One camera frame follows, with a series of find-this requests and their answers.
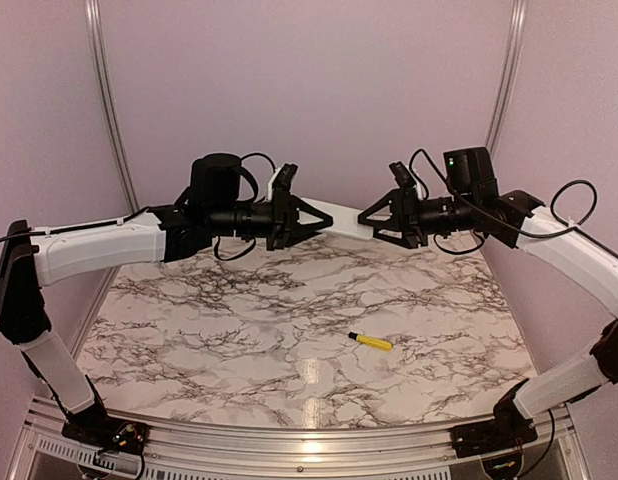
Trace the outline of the white remote control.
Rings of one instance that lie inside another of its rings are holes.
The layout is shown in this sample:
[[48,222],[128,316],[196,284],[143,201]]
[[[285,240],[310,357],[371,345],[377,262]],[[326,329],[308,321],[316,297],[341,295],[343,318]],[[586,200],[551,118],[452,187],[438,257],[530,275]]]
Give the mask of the white remote control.
[[373,238],[373,228],[358,222],[358,216],[362,213],[360,209],[310,198],[303,198],[303,201],[332,218],[333,224],[320,229],[319,232],[321,234],[331,234],[365,241]]

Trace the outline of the yellow handled screwdriver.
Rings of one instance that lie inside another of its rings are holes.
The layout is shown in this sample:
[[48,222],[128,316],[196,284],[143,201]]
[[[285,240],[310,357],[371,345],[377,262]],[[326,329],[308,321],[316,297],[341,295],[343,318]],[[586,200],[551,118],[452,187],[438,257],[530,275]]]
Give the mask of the yellow handled screwdriver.
[[375,348],[381,351],[388,352],[393,349],[393,345],[388,341],[381,340],[381,339],[374,338],[374,337],[369,337],[369,336],[354,333],[354,332],[349,332],[348,338],[360,344],[363,344],[368,347]]

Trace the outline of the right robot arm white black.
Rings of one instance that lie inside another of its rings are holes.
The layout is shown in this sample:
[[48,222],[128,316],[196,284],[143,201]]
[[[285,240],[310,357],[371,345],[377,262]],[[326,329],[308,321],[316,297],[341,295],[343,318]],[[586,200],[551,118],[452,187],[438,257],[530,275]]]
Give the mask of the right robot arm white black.
[[485,147],[449,151],[437,174],[445,197],[420,198],[419,177],[394,162],[397,183],[358,217],[377,239],[403,248],[425,246],[435,236],[471,231],[491,236],[552,266],[592,295],[613,320],[584,351],[538,377],[521,382],[494,406],[484,438],[504,448],[523,431],[523,420],[564,402],[577,401],[599,387],[618,384],[618,255],[569,223],[534,196],[516,190],[501,194]]

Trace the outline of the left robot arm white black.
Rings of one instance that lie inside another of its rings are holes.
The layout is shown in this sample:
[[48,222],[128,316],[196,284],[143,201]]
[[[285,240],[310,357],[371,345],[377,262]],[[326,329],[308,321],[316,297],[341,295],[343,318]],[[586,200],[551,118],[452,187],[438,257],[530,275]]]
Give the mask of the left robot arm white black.
[[296,172],[294,164],[275,170],[260,200],[242,158],[213,153],[193,162],[189,186],[173,204],[65,227],[32,228],[21,220],[0,238],[0,333],[21,350],[91,443],[108,444],[115,423],[53,332],[42,287],[127,264],[187,259],[222,237],[262,238],[269,251],[308,240],[331,227],[333,218],[292,194]]

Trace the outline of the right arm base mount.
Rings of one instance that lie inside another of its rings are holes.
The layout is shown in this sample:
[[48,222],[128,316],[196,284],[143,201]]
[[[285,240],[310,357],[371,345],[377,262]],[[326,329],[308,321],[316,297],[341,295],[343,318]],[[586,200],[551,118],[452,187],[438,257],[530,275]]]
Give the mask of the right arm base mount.
[[538,439],[532,419],[514,405],[516,393],[527,380],[512,387],[493,407],[490,420],[456,425],[450,429],[452,448],[458,458],[520,448]]

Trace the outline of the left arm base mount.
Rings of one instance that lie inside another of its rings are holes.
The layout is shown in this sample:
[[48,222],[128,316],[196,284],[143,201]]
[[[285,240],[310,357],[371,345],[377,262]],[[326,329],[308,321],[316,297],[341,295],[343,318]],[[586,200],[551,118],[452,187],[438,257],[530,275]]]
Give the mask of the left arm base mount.
[[99,400],[78,413],[67,411],[65,417],[62,428],[65,438],[97,447],[102,452],[140,455],[144,451],[149,426],[111,416]]

